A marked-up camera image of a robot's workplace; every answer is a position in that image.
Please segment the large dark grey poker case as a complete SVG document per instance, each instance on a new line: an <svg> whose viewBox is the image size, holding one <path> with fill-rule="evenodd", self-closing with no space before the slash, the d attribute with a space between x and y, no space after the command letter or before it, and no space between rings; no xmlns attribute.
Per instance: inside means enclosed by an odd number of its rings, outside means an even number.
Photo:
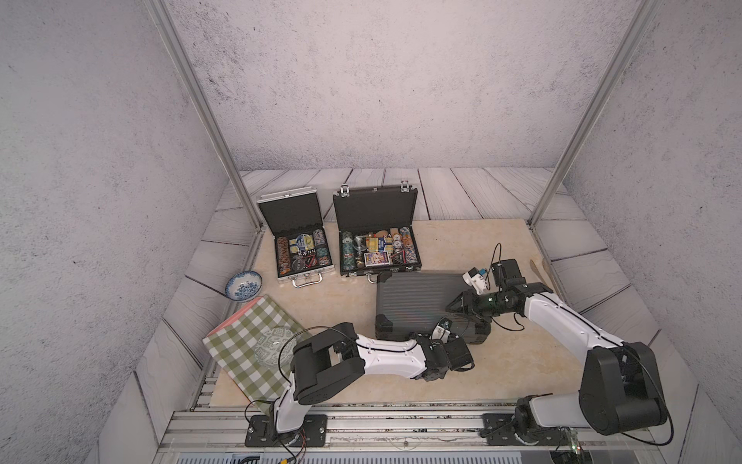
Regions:
<svg viewBox="0 0 742 464"><path fill-rule="evenodd" d="M444 319L450 330L467 344L481 344L491 334L491 323L459 311L463 292L469 290L463 278L440 273L382 273L376 283L376 338L405 341L418 334L430 336Z"/></svg>

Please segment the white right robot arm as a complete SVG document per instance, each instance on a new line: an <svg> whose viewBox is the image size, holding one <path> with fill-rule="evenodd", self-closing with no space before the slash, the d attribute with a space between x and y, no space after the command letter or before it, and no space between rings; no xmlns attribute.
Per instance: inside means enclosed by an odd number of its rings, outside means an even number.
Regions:
<svg viewBox="0 0 742 464"><path fill-rule="evenodd" d="M512 425L525 444L562 427L590 428L629 437L634 430L670 425L654 352L643 342L627 342L589 322L542 282L528 282L514 259L489 270L472 268L462 276L467 289L446 308L471 320L493 321L504 314L540 326L583 366L575 394L527 396L517 402Z"/></svg>

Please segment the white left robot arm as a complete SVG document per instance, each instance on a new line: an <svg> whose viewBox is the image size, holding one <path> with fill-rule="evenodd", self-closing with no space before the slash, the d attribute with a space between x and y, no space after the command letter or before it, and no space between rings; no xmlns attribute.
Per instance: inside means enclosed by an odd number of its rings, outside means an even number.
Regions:
<svg viewBox="0 0 742 464"><path fill-rule="evenodd" d="M320 326L318 334L295 345L290 369L279 372L288 386L272 404L272 435L300 430L313 405L337 396L363 376L432 382L450 372L472 370L469 346L449 327L448 319L442 319L430 336L393 341L358 334L350 322Z"/></svg>

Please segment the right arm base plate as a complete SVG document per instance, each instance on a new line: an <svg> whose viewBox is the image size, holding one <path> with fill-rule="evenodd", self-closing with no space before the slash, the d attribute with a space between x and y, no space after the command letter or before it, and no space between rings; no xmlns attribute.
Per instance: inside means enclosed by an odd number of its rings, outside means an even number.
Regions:
<svg viewBox="0 0 742 464"><path fill-rule="evenodd" d="M545 446L564 447L569 443L567 433L558 427L530 426L516 414L485 414L478 436L488 446Z"/></svg>

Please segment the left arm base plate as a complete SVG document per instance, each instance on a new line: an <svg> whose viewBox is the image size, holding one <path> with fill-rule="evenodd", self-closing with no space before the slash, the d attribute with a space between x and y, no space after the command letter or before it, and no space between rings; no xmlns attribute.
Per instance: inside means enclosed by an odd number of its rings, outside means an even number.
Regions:
<svg viewBox="0 0 742 464"><path fill-rule="evenodd" d="M245 446L247 448L322 448L326 445L328 417L308 415L296 430L277 432L272 419L266 415L253 415L248 420Z"/></svg>

